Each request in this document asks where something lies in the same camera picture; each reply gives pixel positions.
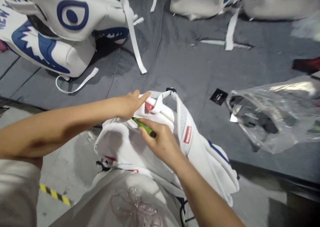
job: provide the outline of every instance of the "concrete floor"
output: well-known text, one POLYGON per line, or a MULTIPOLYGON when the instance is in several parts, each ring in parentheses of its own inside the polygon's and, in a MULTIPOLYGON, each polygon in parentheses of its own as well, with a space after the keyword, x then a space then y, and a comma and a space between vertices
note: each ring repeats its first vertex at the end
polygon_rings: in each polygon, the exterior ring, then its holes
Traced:
MULTIPOLYGON (((0 129, 41 112, 33 107, 4 102, 1 105, 0 102, 0 106, 4 104, 10 109, 0 118, 0 129)), ((96 136, 99 134, 99 130, 93 132, 96 136)), ((90 136, 85 131, 45 156, 40 182, 73 201, 79 201, 99 171, 95 164, 98 158, 93 151, 95 139, 90 136)), ((246 170, 244 174, 240 173, 239 183, 240 191, 233 195, 233 209, 247 227, 301 226, 300 220, 310 219, 310 212, 318 208, 315 202, 288 193, 273 176, 246 170)), ((49 226, 68 209, 67 205, 39 191, 38 226, 49 226)), ((192 220, 188 225, 197 226, 197 223, 192 220)))

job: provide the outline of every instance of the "white shirt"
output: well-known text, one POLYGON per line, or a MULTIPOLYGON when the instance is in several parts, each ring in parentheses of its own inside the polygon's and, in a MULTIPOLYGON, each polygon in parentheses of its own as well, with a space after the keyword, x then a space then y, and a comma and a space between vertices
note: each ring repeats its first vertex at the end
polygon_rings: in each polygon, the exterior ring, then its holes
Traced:
MULTIPOLYGON (((35 165, 0 160, 0 226, 36 226, 39 180, 35 165)), ((51 226, 181 226, 179 202, 147 176, 100 172, 92 186, 51 226)))

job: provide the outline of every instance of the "hand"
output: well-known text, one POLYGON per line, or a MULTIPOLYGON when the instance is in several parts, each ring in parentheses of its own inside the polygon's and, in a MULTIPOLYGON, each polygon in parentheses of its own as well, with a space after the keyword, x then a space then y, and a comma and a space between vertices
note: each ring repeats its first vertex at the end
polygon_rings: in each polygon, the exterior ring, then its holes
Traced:
POLYGON ((133 93, 128 93, 125 96, 117 97, 117 117, 124 120, 129 120, 133 117, 141 105, 150 97, 151 93, 147 92, 139 98, 140 91, 135 90, 133 93))
POLYGON ((155 138, 150 137, 143 127, 139 127, 142 138, 145 140, 152 152, 166 163, 173 171, 179 160, 186 160, 187 158, 182 153, 176 139, 171 133, 167 125, 159 124, 148 119, 138 119, 147 127, 156 132, 155 138))

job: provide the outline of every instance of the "shark eye graphic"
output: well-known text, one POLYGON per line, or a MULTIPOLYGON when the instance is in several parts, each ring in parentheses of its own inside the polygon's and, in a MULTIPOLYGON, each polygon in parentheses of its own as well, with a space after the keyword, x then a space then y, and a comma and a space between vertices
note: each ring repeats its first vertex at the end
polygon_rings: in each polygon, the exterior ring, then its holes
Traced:
POLYGON ((89 7, 86 2, 65 0, 58 4, 57 16, 60 24, 69 30, 81 30, 88 22, 89 7))

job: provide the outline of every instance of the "shirt sleeve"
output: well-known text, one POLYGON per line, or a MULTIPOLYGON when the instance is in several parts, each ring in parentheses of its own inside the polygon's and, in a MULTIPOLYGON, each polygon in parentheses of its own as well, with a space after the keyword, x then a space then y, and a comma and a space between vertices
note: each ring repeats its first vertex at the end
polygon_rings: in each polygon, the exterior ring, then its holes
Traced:
POLYGON ((17 160, 0 160, 0 226, 37 226, 40 169, 17 160))

